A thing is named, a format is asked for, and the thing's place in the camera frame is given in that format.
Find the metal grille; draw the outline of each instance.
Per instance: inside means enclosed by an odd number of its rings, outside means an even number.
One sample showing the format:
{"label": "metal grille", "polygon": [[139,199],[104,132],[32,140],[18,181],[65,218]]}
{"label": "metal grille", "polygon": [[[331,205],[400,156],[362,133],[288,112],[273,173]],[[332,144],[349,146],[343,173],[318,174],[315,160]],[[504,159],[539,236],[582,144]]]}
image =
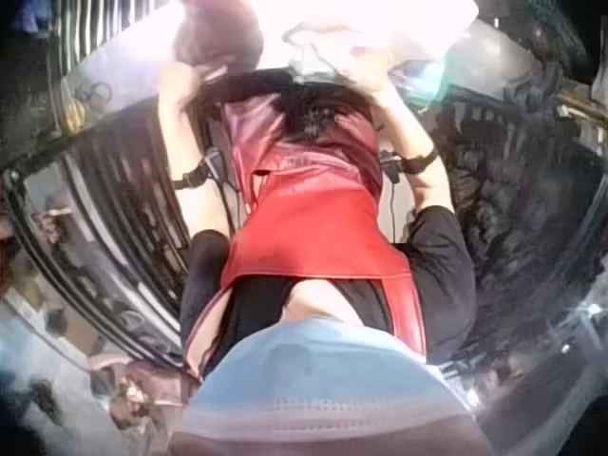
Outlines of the metal grille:
{"label": "metal grille", "polygon": [[54,0],[53,35],[60,77],[121,31],[170,0]]}

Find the sleeve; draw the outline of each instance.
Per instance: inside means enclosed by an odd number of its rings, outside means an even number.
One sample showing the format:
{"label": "sleeve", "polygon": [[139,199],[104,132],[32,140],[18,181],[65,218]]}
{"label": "sleeve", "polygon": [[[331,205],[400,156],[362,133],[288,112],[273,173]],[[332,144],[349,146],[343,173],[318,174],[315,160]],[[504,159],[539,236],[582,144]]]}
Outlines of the sleeve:
{"label": "sleeve", "polygon": [[477,311],[475,271],[456,216],[430,206],[396,244],[409,260],[427,337],[427,360],[445,362],[465,342]]}
{"label": "sleeve", "polygon": [[180,335],[183,346],[199,315],[219,291],[230,241],[215,230],[204,230],[192,239],[188,252],[188,278],[180,304]]}

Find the hand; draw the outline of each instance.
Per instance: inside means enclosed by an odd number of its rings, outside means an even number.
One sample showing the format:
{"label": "hand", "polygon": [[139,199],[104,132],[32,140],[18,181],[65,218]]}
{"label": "hand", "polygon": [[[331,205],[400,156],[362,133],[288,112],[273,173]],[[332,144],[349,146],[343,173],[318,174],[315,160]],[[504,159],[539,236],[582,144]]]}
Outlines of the hand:
{"label": "hand", "polygon": [[203,84],[225,74],[226,65],[233,60],[228,56],[202,66],[182,62],[165,64],[159,82],[159,106],[183,111],[199,94]]}
{"label": "hand", "polygon": [[352,89],[372,101],[391,91],[393,57],[389,50],[375,46],[345,25],[300,25],[287,34],[288,39],[300,32],[311,32],[309,43],[318,57],[340,73]]}

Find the skin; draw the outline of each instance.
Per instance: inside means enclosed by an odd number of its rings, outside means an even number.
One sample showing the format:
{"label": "skin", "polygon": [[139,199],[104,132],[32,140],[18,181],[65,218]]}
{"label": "skin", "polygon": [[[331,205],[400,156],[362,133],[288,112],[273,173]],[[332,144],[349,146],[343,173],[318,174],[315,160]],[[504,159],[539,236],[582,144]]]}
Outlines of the skin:
{"label": "skin", "polygon": [[[339,71],[351,88],[367,97],[374,116],[384,125],[392,145],[406,160],[424,157],[433,150],[433,142],[413,113],[403,104],[389,80],[391,56],[374,49],[336,49],[329,46],[331,31],[320,30],[314,49]],[[186,107],[203,88],[204,82],[222,72],[222,63],[193,68],[186,64],[168,63],[161,77],[159,118],[164,137],[171,177],[181,179],[193,170],[201,154],[186,114]],[[418,210],[439,205],[453,212],[447,173],[441,159],[425,171],[408,176]],[[229,237],[226,213],[214,182],[197,189],[177,191],[184,220],[190,236],[214,229]],[[332,317],[361,325],[351,305],[327,280],[303,280],[293,288],[284,308],[282,320],[297,320],[313,315]]]}

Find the bright light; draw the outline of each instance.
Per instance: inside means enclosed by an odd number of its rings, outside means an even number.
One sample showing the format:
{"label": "bright light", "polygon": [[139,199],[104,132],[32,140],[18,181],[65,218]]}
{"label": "bright light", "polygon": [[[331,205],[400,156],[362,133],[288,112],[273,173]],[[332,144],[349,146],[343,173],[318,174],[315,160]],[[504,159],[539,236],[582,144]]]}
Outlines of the bright light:
{"label": "bright light", "polygon": [[587,308],[587,312],[591,316],[593,316],[593,315],[601,314],[603,312],[603,309],[594,302],[593,304],[589,305],[589,307]]}
{"label": "bright light", "polygon": [[466,392],[466,401],[473,408],[478,407],[482,403],[482,400],[479,398],[475,389],[470,389]]}

